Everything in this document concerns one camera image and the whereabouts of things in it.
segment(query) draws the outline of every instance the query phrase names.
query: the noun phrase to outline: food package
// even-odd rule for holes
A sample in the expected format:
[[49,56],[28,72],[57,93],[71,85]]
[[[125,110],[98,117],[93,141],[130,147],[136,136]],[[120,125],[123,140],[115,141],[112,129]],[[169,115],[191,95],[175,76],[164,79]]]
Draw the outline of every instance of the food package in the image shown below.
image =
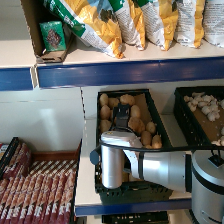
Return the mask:
[[176,29],[178,11],[172,0],[137,0],[141,7],[146,37],[161,50],[169,50]]
[[60,21],[40,23],[40,29],[46,51],[66,50],[64,32]]
[[108,0],[40,1],[79,38],[111,57],[123,57],[121,31]]
[[174,39],[183,46],[199,48],[204,36],[202,27],[205,0],[178,0],[178,21]]
[[141,8],[133,0],[109,0],[117,17],[122,40],[135,45],[138,50],[145,48],[145,24]]
[[224,48],[224,1],[206,0],[203,20],[205,39]]

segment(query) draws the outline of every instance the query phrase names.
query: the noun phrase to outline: chip bag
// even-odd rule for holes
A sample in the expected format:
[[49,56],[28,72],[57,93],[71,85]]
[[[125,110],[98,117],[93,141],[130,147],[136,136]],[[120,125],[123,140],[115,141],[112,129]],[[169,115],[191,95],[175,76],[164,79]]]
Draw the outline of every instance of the chip bag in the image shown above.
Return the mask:
[[75,35],[111,57],[122,58],[121,31],[108,0],[40,0]]
[[203,27],[205,39],[218,47],[224,48],[224,1],[207,0]]
[[132,0],[109,0],[117,17],[122,39],[135,45],[138,50],[145,48],[145,24],[141,8]]
[[141,7],[146,37],[161,50],[168,50],[173,41],[178,12],[172,0],[137,0]]
[[178,21],[174,39],[183,46],[198,48],[204,36],[202,27],[205,0],[177,0]]

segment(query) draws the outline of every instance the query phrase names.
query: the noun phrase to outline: black plastic crate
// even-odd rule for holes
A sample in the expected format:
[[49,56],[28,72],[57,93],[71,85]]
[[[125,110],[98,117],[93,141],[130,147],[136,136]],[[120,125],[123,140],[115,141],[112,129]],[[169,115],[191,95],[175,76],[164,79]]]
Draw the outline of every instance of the black plastic crate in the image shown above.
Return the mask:
[[9,164],[12,156],[14,155],[16,148],[19,144],[19,138],[14,137],[12,141],[10,142],[7,150],[5,151],[3,157],[0,160],[0,179],[2,179],[2,176],[4,174],[5,167]]
[[[161,135],[163,147],[172,147],[169,137],[166,133],[164,125],[161,121],[159,113],[155,107],[154,101],[151,98],[148,89],[139,90],[123,90],[123,91],[110,91],[110,92],[99,92],[97,101],[97,130],[96,130],[96,142],[99,143],[100,138],[100,96],[106,93],[108,97],[117,98],[124,94],[137,96],[145,94],[146,103],[150,112],[152,121],[157,124],[157,132]],[[168,200],[172,194],[172,190],[167,189],[161,185],[150,183],[147,181],[134,181],[134,182],[123,182],[119,188],[107,189],[101,183],[101,165],[100,163],[95,166],[95,191],[100,194],[103,203],[131,203],[131,202],[147,202],[147,201],[160,201]]]
[[102,223],[105,224],[168,224],[167,212],[146,212],[121,215],[103,215]]
[[211,145],[198,120],[191,112],[184,96],[192,96],[193,92],[205,92],[205,95],[213,95],[218,100],[224,99],[223,86],[199,86],[180,87],[175,90],[174,116],[186,138],[188,145]]

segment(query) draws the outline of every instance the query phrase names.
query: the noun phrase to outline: black tray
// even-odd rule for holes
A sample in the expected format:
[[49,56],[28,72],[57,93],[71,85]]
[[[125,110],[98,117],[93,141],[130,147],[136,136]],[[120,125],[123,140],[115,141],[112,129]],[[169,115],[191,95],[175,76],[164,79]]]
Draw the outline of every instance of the black tray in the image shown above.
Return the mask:
[[16,150],[18,144],[19,144],[19,138],[14,137],[12,139],[12,141],[10,142],[7,150],[5,151],[3,157],[1,158],[1,161],[0,161],[0,179],[2,179],[5,167],[9,164],[12,156],[15,153],[15,150]]
[[224,87],[222,86],[199,86],[180,87],[175,90],[174,116],[186,138],[188,145],[211,145],[198,120],[184,101],[184,96],[191,96],[193,92],[205,92],[217,99],[224,99]]
[[[99,143],[100,137],[100,104],[99,98],[101,94],[106,93],[108,97],[120,97],[124,94],[132,96],[145,94],[146,103],[148,110],[151,114],[152,120],[157,124],[157,132],[161,135],[163,147],[172,147],[166,130],[163,126],[159,113],[155,107],[154,101],[151,98],[148,89],[139,90],[124,90],[124,91],[110,91],[98,93],[97,101],[97,129],[96,129],[96,142]],[[147,202],[147,201],[160,201],[169,199],[172,194],[172,190],[169,190],[161,185],[146,182],[146,181],[134,181],[134,182],[123,182],[122,185],[117,189],[107,189],[101,183],[101,165],[100,163],[95,166],[95,191],[100,194],[103,203],[131,203],[131,202]]]

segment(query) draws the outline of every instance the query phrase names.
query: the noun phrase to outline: white shelf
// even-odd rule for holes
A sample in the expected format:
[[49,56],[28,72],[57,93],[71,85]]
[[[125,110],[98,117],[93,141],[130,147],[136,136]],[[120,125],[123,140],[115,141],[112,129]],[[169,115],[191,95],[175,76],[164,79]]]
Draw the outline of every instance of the white shelf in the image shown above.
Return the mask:
[[[161,116],[173,146],[186,146],[186,140],[174,115]],[[100,195],[95,193],[95,166],[90,162],[90,152],[96,147],[96,119],[85,120],[82,149],[77,179],[75,206],[103,206]],[[170,199],[191,198],[190,193],[173,192]]]

